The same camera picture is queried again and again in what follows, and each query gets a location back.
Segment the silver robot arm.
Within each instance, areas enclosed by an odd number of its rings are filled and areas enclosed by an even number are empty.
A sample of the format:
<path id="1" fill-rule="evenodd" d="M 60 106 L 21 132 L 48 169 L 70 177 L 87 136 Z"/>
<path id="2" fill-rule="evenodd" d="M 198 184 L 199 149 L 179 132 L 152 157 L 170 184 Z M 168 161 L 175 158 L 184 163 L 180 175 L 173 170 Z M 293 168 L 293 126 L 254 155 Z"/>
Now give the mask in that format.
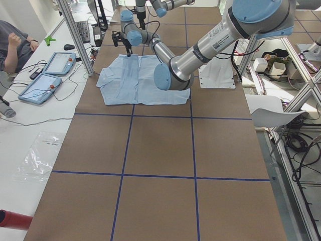
<path id="1" fill-rule="evenodd" d="M 136 0 L 134 13 L 137 15 L 140 27 L 145 30 L 145 18 L 146 18 L 146 0 Z M 168 11 L 178 8 L 183 5 L 193 5 L 195 0 L 150 0 L 149 1 L 153 9 L 155 10 L 156 16 L 159 18 L 164 17 Z"/>
<path id="2" fill-rule="evenodd" d="M 147 44 L 161 61 L 153 72 L 161 90 L 185 90 L 193 73 L 239 39 L 285 37 L 293 32 L 296 1 L 233 1 L 226 16 L 183 55 L 176 56 L 156 33 L 139 29 L 133 13 L 120 13 L 121 36 L 133 46 Z"/>

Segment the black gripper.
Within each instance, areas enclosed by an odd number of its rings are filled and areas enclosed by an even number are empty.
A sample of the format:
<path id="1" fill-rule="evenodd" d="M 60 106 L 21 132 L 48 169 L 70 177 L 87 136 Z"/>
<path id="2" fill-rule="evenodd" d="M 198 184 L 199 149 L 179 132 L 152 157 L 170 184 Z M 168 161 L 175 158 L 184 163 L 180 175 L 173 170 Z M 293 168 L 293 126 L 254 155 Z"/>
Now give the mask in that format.
<path id="1" fill-rule="evenodd" d="M 132 45 L 130 44 L 130 42 L 126 38 L 123 38 L 122 42 L 123 42 L 124 46 L 126 47 L 127 56 L 130 57 L 132 55 L 132 49 L 131 49 Z"/>

